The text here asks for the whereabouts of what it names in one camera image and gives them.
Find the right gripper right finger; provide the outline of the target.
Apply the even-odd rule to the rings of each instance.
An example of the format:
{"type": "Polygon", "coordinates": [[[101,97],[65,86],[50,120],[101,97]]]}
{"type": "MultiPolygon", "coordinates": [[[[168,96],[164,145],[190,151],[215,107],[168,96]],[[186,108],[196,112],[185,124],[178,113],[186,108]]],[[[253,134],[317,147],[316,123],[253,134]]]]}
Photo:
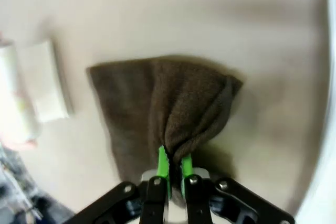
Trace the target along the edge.
{"type": "Polygon", "coordinates": [[[294,217],[230,177],[212,181],[207,170],[181,160],[182,194],[188,224],[296,224],[294,217]]]}

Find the white folded stand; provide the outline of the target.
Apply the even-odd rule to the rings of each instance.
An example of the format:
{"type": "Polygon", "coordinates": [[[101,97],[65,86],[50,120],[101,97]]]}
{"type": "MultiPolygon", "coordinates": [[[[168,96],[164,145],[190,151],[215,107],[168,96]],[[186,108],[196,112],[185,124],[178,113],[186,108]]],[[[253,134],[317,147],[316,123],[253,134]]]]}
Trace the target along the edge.
{"type": "Polygon", "coordinates": [[[69,118],[72,105],[52,41],[45,39],[29,45],[19,55],[24,83],[38,121],[69,118]]]}

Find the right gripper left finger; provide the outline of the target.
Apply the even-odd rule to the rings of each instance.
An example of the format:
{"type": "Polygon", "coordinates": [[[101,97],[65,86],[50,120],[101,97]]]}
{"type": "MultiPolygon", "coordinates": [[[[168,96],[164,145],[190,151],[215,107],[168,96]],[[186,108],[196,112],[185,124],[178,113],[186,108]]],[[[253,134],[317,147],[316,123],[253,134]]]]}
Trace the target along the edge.
{"type": "Polygon", "coordinates": [[[138,185],[121,182],[64,224],[164,224],[170,196],[170,166],[164,146],[158,149],[157,170],[138,185]]]}

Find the pink handled lint roller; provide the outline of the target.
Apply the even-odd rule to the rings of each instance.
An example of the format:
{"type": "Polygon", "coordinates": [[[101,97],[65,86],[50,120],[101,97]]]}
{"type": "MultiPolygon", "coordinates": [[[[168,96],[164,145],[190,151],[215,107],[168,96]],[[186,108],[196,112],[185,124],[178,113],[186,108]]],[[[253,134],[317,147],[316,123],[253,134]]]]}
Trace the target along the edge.
{"type": "Polygon", "coordinates": [[[14,151],[37,146],[39,123],[26,92],[15,44],[0,36],[0,143],[14,151]]]}

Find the brown terry cloth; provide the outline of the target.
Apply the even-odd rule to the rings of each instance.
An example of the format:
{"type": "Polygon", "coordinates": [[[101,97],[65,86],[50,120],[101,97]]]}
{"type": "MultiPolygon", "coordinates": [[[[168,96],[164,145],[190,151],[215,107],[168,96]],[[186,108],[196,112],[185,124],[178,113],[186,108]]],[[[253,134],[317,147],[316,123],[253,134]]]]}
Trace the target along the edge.
{"type": "Polygon", "coordinates": [[[180,161],[225,127],[243,82],[211,63],[178,55],[104,62],[86,72],[120,179],[137,183],[156,168],[164,147],[172,201],[184,207],[180,161]]]}

